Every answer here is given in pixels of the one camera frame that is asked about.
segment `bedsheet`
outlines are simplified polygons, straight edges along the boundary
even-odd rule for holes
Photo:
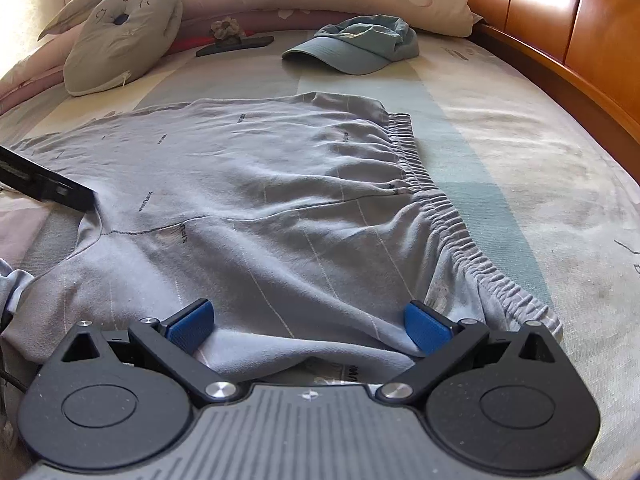
[[[55,86],[0,118],[0,142],[199,98],[323,91],[409,113],[424,166],[477,245],[564,322],[564,348],[602,412],[587,466],[600,478],[613,476],[640,441],[638,186],[546,94],[467,40],[421,34],[419,57],[347,76],[320,62],[280,60],[311,35],[276,33],[274,43],[252,51],[198,58],[182,52],[123,88],[81,98]],[[4,210],[25,207],[49,206]],[[47,221],[33,225],[25,239],[57,229]],[[13,247],[9,263],[51,263],[28,249]]]

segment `cap brim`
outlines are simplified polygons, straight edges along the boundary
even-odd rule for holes
[[[365,75],[384,68],[388,59],[373,54],[345,41],[320,36],[290,48],[282,54],[285,59],[292,54],[307,54],[332,66],[340,72],[352,75]]]

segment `blue cap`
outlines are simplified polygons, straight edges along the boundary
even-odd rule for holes
[[[338,25],[325,25],[313,38],[290,48],[282,58],[294,53],[308,54],[340,72],[364,75],[393,61],[420,54],[415,31],[395,16],[357,16]]]

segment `gray cushion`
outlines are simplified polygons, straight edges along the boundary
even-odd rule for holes
[[[84,23],[66,59],[66,90],[75,96],[143,76],[174,42],[180,0],[103,0]]]

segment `gray sweatpants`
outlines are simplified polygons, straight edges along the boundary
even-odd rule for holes
[[[374,100],[199,100],[17,149],[98,199],[74,252],[36,277],[2,334],[32,362],[80,319],[123,329],[196,298],[216,309],[196,357],[232,380],[315,357],[385,381],[420,355],[402,322],[414,298],[492,328],[558,325],[473,243],[409,116]]]

